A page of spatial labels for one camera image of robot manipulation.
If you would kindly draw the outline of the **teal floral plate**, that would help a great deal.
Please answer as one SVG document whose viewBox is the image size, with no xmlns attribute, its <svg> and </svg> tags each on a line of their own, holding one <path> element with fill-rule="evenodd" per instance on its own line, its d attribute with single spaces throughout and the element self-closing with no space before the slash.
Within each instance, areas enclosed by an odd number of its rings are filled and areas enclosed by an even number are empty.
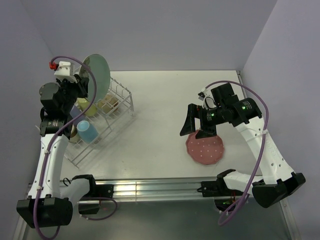
<svg viewBox="0 0 320 240">
<path fill-rule="evenodd" d="M 105 97 L 110 87 L 111 73 L 110 73 L 109 65 L 106 59 L 100 54 L 91 54 L 87 56 L 84 59 L 83 63 L 90 68 L 91 72 L 95 77 L 96 95 L 95 95 L 94 102 L 97 103 L 99 100 L 102 100 Z M 94 83 L 93 83 L 92 76 L 89 74 L 87 100 L 90 102 L 93 96 L 94 96 Z"/>
</svg>

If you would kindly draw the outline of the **yellow green mug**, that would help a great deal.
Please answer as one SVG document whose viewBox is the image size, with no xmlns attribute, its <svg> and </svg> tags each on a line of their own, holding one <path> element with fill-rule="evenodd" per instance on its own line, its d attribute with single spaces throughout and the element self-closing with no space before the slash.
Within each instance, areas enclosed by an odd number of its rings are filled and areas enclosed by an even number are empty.
<svg viewBox="0 0 320 240">
<path fill-rule="evenodd" d="M 90 102 L 88 100 L 86 100 L 85 98 L 78 98 L 77 99 L 77 104 L 78 104 L 78 108 L 84 112 L 85 109 L 90 105 Z M 88 110 L 84 113 L 87 117 L 92 117 L 97 113 L 97 107 L 92 104 Z"/>
</svg>

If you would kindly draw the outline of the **pink polka dot plate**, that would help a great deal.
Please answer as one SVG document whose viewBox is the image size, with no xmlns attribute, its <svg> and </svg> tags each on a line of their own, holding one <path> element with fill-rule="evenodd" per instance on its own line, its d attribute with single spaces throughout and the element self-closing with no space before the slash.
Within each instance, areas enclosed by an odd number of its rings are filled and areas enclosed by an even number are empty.
<svg viewBox="0 0 320 240">
<path fill-rule="evenodd" d="M 187 154 L 202 165 L 214 165 L 224 156 L 225 147 L 223 140 L 217 135 L 196 139 L 199 130 L 188 135 L 185 142 Z"/>
</svg>

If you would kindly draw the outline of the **lavender plastic cup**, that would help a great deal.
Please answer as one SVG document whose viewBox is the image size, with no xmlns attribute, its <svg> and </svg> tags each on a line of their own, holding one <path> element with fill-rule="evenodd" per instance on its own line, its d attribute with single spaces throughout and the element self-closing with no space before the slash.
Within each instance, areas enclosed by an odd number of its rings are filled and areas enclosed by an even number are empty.
<svg viewBox="0 0 320 240">
<path fill-rule="evenodd" d="M 79 110 L 78 107 L 74 104 L 72 106 L 71 111 L 70 111 L 70 115 L 71 115 L 72 119 L 76 118 L 81 113 L 82 113 L 81 110 Z"/>
</svg>

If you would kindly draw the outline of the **white floral bowl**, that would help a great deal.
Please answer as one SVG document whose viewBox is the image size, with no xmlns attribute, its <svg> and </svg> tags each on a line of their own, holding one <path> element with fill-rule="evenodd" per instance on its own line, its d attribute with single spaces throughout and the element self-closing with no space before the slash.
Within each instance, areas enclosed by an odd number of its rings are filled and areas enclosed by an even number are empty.
<svg viewBox="0 0 320 240">
<path fill-rule="evenodd" d="M 97 107 L 103 113 L 108 114 L 112 110 L 118 109 L 119 100 L 112 94 L 107 94 L 102 100 L 97 103 Z"/>
</svg>

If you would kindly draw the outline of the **light blue mug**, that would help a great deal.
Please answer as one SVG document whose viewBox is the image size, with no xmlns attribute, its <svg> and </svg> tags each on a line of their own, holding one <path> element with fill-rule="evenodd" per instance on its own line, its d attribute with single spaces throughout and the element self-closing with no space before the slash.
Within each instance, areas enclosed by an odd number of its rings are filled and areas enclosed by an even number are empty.
<svg viewBox="0 0 320 240">
<path fill-rule="evenodd" d="M 80 121 L 76 128 L 78 135 L 86 144 L 91 144 L 99 136 L 96 128 L 87 120 Z"/>
</svg>

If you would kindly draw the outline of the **stainless steel cup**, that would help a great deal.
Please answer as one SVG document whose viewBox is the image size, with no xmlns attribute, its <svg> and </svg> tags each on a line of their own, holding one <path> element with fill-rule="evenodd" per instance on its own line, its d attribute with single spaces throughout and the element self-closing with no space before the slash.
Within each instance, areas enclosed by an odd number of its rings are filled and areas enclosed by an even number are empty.
<svg viewBox="0 0 320 240">
<path fill-rule="evenodd" d="M 80 136 L 78 134 L 78 130 L 74 125 L 72 125 L 69 142 L 70 143 L 76 143 L 79 140 L 80 140 Z"/>
</svg>

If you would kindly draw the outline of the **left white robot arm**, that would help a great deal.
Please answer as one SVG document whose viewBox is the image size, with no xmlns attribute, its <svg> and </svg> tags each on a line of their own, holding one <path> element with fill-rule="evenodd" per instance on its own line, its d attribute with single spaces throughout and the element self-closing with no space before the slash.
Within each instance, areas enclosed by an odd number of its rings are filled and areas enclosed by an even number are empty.
<svg viewBox="0 0 320 240">
<path fill-rule="evenodd" d="M 66 189 L 60 189 L 63 158 L 72 130 L 71 110 L 77 98 L 87 97 L 89 79 L 74 74 L 71 62 L 49 66 L 56 81 L 39 89 L 41 150 L 36 175 L 27 198 L 16 205 L 19 215 L 33 229 L 68 225 L 75 204 L 83 197 L 91 200 L 98 193 L 91 174 L 77 175 Z"/>
</svg>

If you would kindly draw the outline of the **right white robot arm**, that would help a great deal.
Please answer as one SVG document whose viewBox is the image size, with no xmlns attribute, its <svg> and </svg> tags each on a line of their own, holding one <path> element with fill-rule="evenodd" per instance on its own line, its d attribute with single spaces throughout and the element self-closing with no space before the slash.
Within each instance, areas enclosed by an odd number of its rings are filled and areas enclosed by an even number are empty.
<svg viewBox="0 0 320 240">
<path fill-rule="evenodd" d="M 305 176 L 295 172 L 281 155 L 267 125 L 269 115 L 262 114 L 250 97 L 240 100 L 232 88 L 232 81 L 220 81 L 211 89 L 214 108 L 190 103 L 180 131 L 181 136 L 197 139 L 197 146 L 213 145 L 217 125 L 229 123 L 242 135 L 256 158 L 254 169 L 261 175 L 244 174 L 228 169 L 218 174 L 214 181 L 203 181 L 197 189 L 203 197 L 252 195 L 263 208 L 268 208 L 292 195 L 305 182 Z"/>
</svg>

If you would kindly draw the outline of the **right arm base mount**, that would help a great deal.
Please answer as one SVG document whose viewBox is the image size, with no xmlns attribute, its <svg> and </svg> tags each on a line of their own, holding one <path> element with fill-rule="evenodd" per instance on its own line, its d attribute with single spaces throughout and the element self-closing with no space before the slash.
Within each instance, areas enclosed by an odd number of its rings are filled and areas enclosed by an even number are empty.
<svg viewBox="0 0 320 240">
<path fill-rule="evenodd" d="M 224 212 L 230 205 L 236 202 L 237 197 L 243 195 L 242 191 L 228 189 L 222 177 L 217 177 L 216 180 L 202 181 L 196 191 L 201 193 L 204 198 L 213 197 L 215 207 L 219 213 Z"/>
</svg>

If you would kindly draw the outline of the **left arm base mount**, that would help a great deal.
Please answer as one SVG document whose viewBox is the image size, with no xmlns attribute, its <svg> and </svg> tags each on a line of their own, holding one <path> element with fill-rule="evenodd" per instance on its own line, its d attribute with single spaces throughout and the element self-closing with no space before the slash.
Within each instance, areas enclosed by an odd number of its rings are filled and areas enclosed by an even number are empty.
<svg viewBox="0 0 320 240">
<path fill-rule="evenodd" d="M 98 184 L 93 193 L 87 193 L 81 198 L 78 204 L 78 212 L 80 215 L 91 216 L 96 215 L 101 209 L 102 198 L 113 198 L 113 184 Z"/>
</svg>

